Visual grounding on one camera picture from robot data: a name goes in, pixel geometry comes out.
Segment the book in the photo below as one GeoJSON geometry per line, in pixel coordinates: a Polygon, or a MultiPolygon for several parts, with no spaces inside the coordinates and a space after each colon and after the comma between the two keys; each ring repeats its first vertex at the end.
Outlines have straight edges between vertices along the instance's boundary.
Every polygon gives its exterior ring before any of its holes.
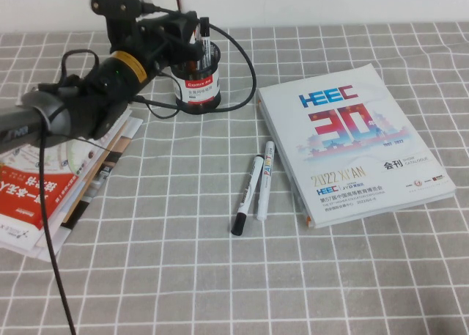
{"type": "Polygon", "coordinates": [[[371,64],[261,88],[259,98],[309,226],[454,195],[451,178],[371,64]]]}
{"type": "MultiPolygon", "coordinates": [[[[118,133],[109,144],[109,152],[104,152],[100,159],[93,166],[92,170],[86,176],[82,185],[77,190],[77,194],[70,197],[69,202],[62,207],[61,214],[64,216],[63,222],[52,237],[53,249],[56,254],[60,251],[78,220],[84,214],[89,203],[97,195],[97,192],[103,186],[104,182],[115,167],[124,151],[135,136],[137,130],[142,124],[142,119],[129,117],[125,123],[122,132],[118,133]]],[[[34,247],[33,256],[46,262],[51,261],[45,240],[39,240],[34,247]]]]}
{"type": "MultiPolygon", "coordinates": [[[[122,128],[126,111],[109,132],[93,143],[107,147],[122,128]]],[[[63,221],[62,207],[103,153],[103,149],[79,140],[66,141],[45,151],[45,203],[51,234],[63,221]]],[[[40,211],[39,150],[31,145],[0,157],[0,242],[30,251],[43,236],[40,211]]]]}

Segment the paper label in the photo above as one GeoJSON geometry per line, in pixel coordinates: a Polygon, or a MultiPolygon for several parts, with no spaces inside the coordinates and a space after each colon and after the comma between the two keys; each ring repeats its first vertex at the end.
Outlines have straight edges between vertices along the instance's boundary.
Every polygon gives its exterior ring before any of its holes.
{"type": "Polygon", "coordinates": [[[183,80],[174,77],[182,90],[182,97],[177,83],[173,81],[174,93],[184,103],[203,104],[210,102],[220,92],[220,78],[218,69],[210,76],[202,80],[183,80]]]}

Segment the tablecloth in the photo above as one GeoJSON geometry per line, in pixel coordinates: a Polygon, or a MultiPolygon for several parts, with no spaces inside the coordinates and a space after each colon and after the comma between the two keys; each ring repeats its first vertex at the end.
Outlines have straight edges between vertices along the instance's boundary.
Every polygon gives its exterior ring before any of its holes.
{"type": "MultiPolygon", "coordinates": [[[[269,216],[229,233],[253,156],[255,102],[144,120],[59,252],[80,335],[466,334],[469,327],[469,23],[230,29],[258,86],[372,63],[458,189],[455,198],[308,229],[280,161],[269,216]]],[[[222,106],[249,92],[218,34],[222,106]]],[[[60,56],[108,53],[105,32],[2,34],[0,107],[59,77],[60,56]]],[[[92,57],[71,57],[83,75],[92,57]]],[[[142,95],[173,101],[170,80],[142,95]]],[[[68,334],[51,266],[0,250],[0,335],[68,334]]]]}

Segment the black pen holder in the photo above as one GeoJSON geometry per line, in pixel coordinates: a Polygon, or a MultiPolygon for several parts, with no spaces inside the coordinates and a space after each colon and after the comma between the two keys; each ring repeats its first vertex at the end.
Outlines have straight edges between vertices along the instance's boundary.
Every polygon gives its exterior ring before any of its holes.
{"type": "Polygon", "coordinates": [[[220,104],[218,63],[221,53],[215,43],[210,43],[210,55],[211,65],[201,70],[197,70],[197,62],[171,66],[171,73],[181,87],[174,83],[176,104],[185,113],[205,114],[220,104]]]}

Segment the white wall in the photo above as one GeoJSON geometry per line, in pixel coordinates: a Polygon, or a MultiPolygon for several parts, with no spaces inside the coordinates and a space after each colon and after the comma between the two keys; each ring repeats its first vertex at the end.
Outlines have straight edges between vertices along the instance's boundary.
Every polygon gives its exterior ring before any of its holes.
{"type": "MultiPolygon", "coordinates": [[[[175,6],[174,0],[153,0],[175,6]]],[[[469,0],[184,0],[221,26],[469,20],[469,0]]],[[[0,0],[0,32],[104,29],[89,0],[0,0]]]]}

